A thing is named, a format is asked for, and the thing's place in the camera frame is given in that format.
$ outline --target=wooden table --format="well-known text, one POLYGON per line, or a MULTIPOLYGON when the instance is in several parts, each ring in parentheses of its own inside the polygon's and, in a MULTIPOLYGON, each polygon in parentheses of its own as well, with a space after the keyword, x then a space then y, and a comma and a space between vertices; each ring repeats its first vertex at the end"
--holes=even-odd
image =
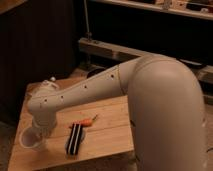
MULTIPOLYGON (((70 78, 57 83, 61 88, 66 88, 83 79, 84 77, 70 78)), ((27 88, 8 170, 40 170, 133 150, 125 96, 70 107, 58 112, 58 125, 46 140, 46 148, 38 150, 22 148, 19 144, 19 135, 23 129, 31 125, 32 121, 26 109, 28 93, 37 85, 30 84, 27 88), (68 125, 96 114, 98 119, 93 126, 85 129, 86 137, 80 145, 79 154, 76 157, 68 157, 64 149, 70 134, 68 125)))

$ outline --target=black panel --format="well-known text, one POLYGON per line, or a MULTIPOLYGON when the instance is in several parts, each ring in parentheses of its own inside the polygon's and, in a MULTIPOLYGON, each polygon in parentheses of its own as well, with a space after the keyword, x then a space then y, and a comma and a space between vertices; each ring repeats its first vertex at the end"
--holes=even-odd
POLYGON ((0 120, 14 123, 30 82, 76 66, 73 1, 30 0, 0 15, 0 120))
POLYGON ((213 65, 213 21, 89 1, 93 39, 213 65))

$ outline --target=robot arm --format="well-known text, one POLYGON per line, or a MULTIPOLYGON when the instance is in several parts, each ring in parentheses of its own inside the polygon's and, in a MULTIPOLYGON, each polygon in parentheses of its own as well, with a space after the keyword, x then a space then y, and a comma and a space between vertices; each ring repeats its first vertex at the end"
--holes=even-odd
POLYGON ((127 94, 138 170, 205 170, 202 92, 180 62, 149 54, 67 89, 50 87, 41 87, 28 102, 38 132, 54 128, 58 110, 127 94))

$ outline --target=striped object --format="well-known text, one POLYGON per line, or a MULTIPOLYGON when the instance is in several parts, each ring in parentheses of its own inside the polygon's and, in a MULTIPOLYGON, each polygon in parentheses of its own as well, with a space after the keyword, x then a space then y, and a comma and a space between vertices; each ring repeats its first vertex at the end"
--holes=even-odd
POLYGON ((81 136, 82 136, 83 126, 81 124, 73 124, 72 130, 70 133, 70 137, 67 141, 66 145, 66 153, 70 155, 77 155, 79 145, 81 142, 81 136))

